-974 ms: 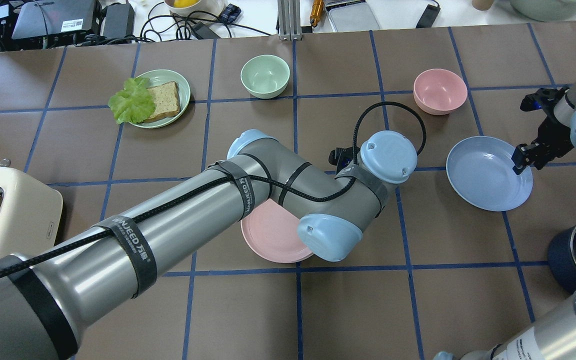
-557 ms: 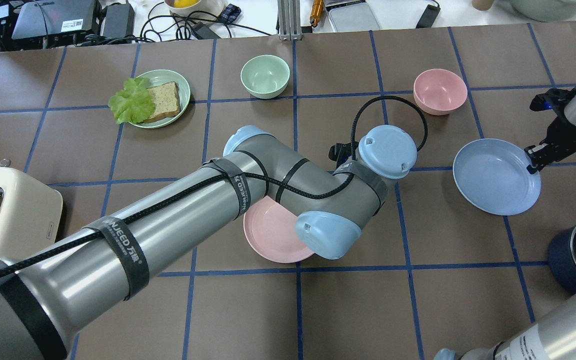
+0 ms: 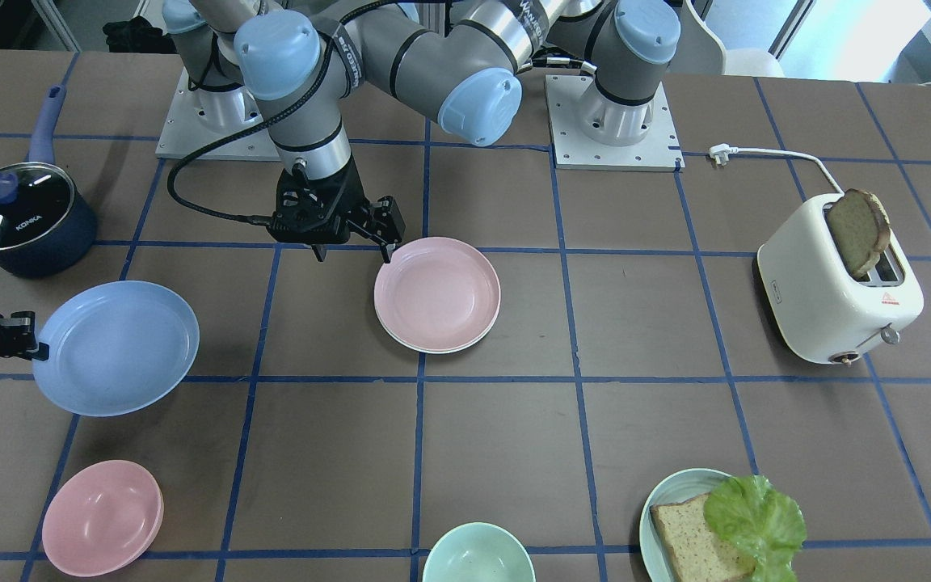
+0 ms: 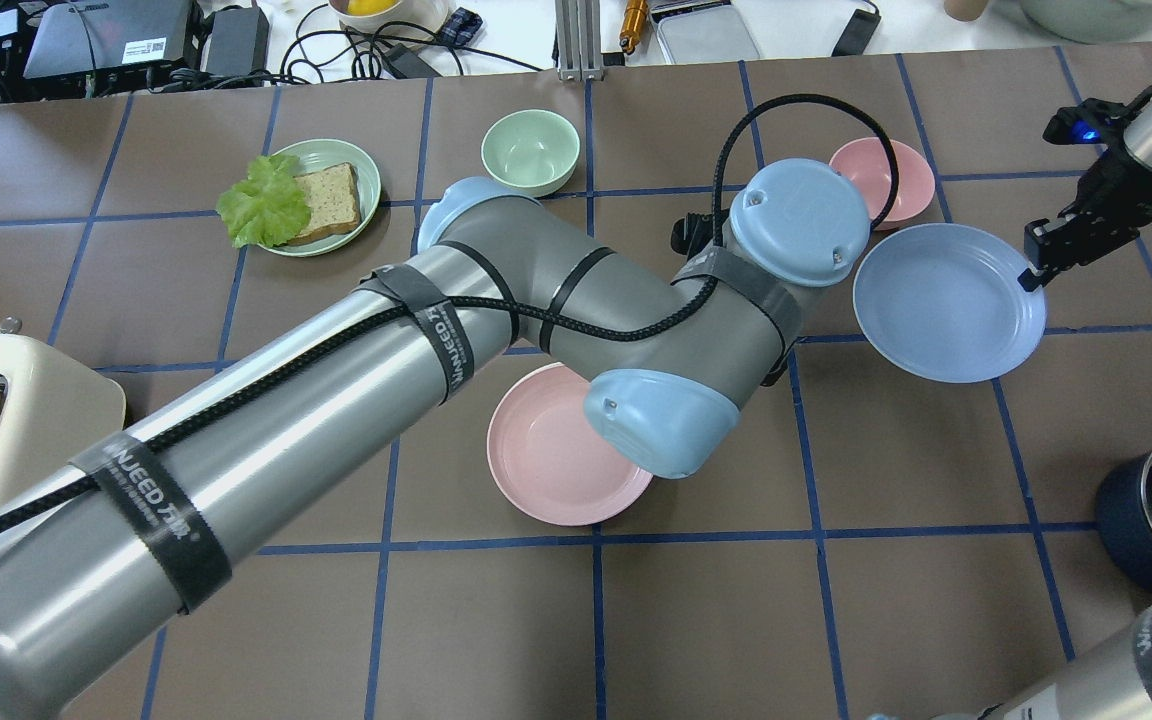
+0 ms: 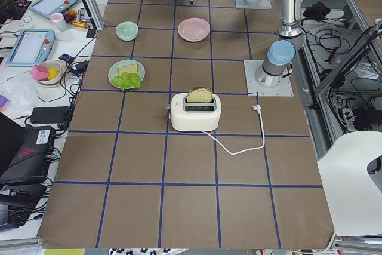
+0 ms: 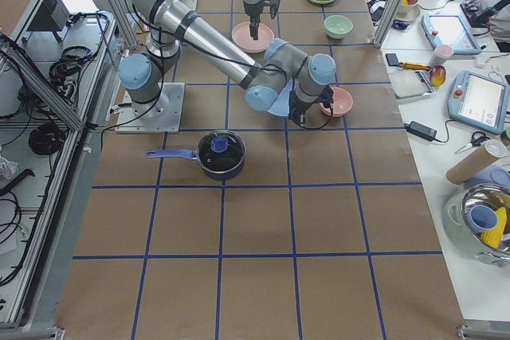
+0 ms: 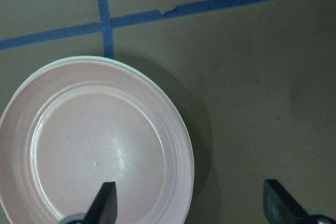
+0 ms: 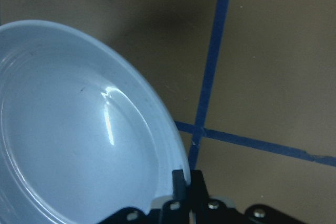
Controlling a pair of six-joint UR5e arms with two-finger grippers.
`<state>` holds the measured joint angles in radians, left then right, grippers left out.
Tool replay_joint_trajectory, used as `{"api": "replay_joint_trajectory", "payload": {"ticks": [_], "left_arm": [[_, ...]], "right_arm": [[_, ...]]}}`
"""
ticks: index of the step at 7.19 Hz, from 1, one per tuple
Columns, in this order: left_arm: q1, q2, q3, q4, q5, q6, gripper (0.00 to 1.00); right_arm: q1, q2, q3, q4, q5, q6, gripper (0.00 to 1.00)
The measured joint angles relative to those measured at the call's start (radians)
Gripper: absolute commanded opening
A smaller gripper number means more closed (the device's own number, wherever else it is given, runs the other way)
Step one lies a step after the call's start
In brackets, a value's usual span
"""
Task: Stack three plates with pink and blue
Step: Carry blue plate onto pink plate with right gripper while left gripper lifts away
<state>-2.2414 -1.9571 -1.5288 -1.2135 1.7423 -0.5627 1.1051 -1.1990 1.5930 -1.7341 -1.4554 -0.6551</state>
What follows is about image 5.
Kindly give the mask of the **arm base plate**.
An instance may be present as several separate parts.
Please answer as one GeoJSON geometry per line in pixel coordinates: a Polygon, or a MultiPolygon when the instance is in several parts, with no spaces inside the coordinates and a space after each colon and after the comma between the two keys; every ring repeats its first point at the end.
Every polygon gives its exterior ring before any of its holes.
{"type": "Polygon", "coordinates": [[[255,9],[255,10],[271,10],[270,0],[235,0],[236,8],[255,9]]]}
{"type": "Polygon", "coordinates": [[[247,94],[260,97],[293,97],[294,93],[287,69],[279,76],[268,75],[263,70],[263,60],[244,60],[247,94]]]}

